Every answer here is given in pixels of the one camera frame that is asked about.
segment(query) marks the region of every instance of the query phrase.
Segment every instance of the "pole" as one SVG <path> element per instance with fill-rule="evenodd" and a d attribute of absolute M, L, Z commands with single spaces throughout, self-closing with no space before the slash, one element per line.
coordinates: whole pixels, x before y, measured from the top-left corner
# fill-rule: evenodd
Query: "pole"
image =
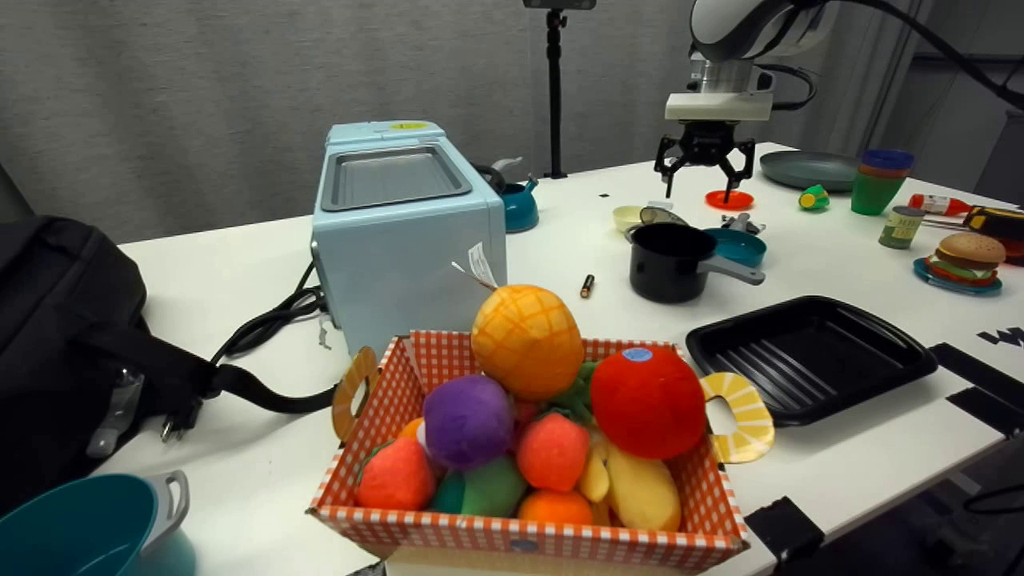
<path fill-rule="evenodd" d="M 562 10 L 546 10 L 551 179 L 562 179 Z"/>

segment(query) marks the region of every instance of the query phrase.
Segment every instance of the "green ball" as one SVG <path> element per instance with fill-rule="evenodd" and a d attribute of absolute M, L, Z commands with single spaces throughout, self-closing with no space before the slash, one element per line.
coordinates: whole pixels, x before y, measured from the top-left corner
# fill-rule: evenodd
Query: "green ball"
<path fill-rule="evenodd" d="M 796 199 L 800 211 L 830 211 L 830 190 L 827 186 L 808 186 Z"/>
<path fill-rule="evenodd" d="M 434 490 L 434 513 L 448 513 L 459 516 L 461 513 L 461 498 L 463 498 L 466 481 L 463 475 L 444 475 L 441 487 Z"/>
<path fill-rule="evenodd" d="M 463 516 L 516 516 L 524 496 L 524 481 L 511 459 L 496 459 L 489 463 L 469 468 L 463 475 Z"/>

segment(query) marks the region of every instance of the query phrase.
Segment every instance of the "plate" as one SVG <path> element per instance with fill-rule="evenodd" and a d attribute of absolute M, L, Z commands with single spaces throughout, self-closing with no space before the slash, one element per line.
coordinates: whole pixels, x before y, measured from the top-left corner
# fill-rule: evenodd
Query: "plate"
<path fill-rule="evenodd" d="M 957 284 L 957 281 L 939 280 L 939 274 L 932 274 L 927 260 L 914 260 L 914 274 L 924 284 L 934 284 L 934 288 L 953 291 L 953 296 L 999 296 L 1003 291 L 1003 281 L 972 288 L 972 284 Z"/>
<path fill-rule="evenodd" d="M 827 186 L 830 196 L 847 196 L 859 179 L 859 166 L 831 155 L 777 151 L 760 157 L 765 179 L 787 190 Z"/>
<path fill-rule="evenodd" d="M 775 426 L 817 422 L 939 369 L 899 327 L 817 296 L 699 327 L 685 347 L 704 374 L 747 374 Z"/>

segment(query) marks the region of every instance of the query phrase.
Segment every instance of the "wicker basket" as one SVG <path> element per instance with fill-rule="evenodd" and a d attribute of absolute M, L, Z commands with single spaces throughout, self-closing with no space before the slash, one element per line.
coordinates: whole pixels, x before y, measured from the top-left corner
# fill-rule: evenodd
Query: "wicker basket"
<path fill-rule="evenodd" d="M 636 343 L 589 340 L 593 358 L 617 355 Z M 352 487 L 366 461 L 390 446 L 402 422 L 422 415 L 422 396 L 461 374 L 478 371 L 466 332 L 409 332 L 390 343 L 373 386 L 321 484 L 311 516 L 377 558 L 398 548 L 543 553 L 601 562 L 661 562 L 706 570 L 747 552 L 747 526 L 713 461 L 709 446 L 672 461 L 681 492 L 679 531 L 631 531 L 613 526 L 536 526 L 517 518 L 478 518 L 441 513 L 395 513 L 355 506 Z"/>

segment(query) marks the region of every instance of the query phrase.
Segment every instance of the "white table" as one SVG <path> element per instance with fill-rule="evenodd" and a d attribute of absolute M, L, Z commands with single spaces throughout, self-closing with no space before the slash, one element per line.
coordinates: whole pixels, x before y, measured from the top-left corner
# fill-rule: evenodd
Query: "white table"
<path fill-rule="evenodd" d="M 672 211 L 690 224 L 718 224 L 720 216 L 704 208 L 704 192 L 720 186 L 718 171 L 681 171 Z M 847 199 L 831 199 L 827 216 L 802 216 L 787 190 L 765 179 L 751 179 L 747 190 L 757 199 L 751 219 L 765 224 L 760 238 L 768 240 L 768 281 L 757 288 L 709 274 L 706 291 L 690 304 L 651 304 L 631 291 L 631 248 L 613 233 L 612 211 L 661 199 L 651 162 L 542 182 L 542 224 L 508 238 L 508 280 L 553 288 L 593 340 L 672 343 L 709 319 L 796 296 L 830 296 L 894 319 L 924 347 L 953 343 L 1024 377 L 1017 348 L 977 340 L 978 331 L 1024 323 L 1024 269 L 1003 269 L 1003 298 L 948 296 L 912 280 L 909 262 L 932 252 L 950 226 L 924 224 L 912 251 L 887 251 L 876 244 L 883 221 L 851 216 Z M 909 192 L 953 190 L 907 182 L 903 196 Z M 308 219 L 295 219 L 127 244 L 125 251 L 149 284 L 153 332 L 212 355 L 232 327 L 295 288 L 311 260 L 308 244 Z M 589 300 L 577 296 L 585 274 L 598 280 Z M 321 331 L 321 323 L 295 323 L 242 365 L 280 394 L 321 392 L 350 365 L 341 340 L 327 331 L 333 348 L 322 348 Z M 844 535 L 999 441 L 999 432 L 944 400 L 959 386 L 967 385 L 957 374 L 934 371 L 817 426 L 785 430 L 760 461 L 728 463 L 738 510 L 750 516 L 789 496 L 830 538 Z M 352 573 L 373 558 L 304 516 L 333 451 L 327 414 L 285 418 L 220 396 L 200 411 L 197 430 L 184 441 L 162 446 L 153 422 L 101 470 L 183 468 L 190 475 L 191 513 L 183 531 L 197 552 L 200 573 Z M 461 558 L 461 562 L 466 562 L 463 573 L 622 573 L 622 568 L 562 568 L 489 553 Z M 765 573 L 770 562 L 775 558 L 751 542 L 747 553 L 713 573 Z M 390 573 L 461 573 L 461 568 L 444 552 L 400 552 Z"/>

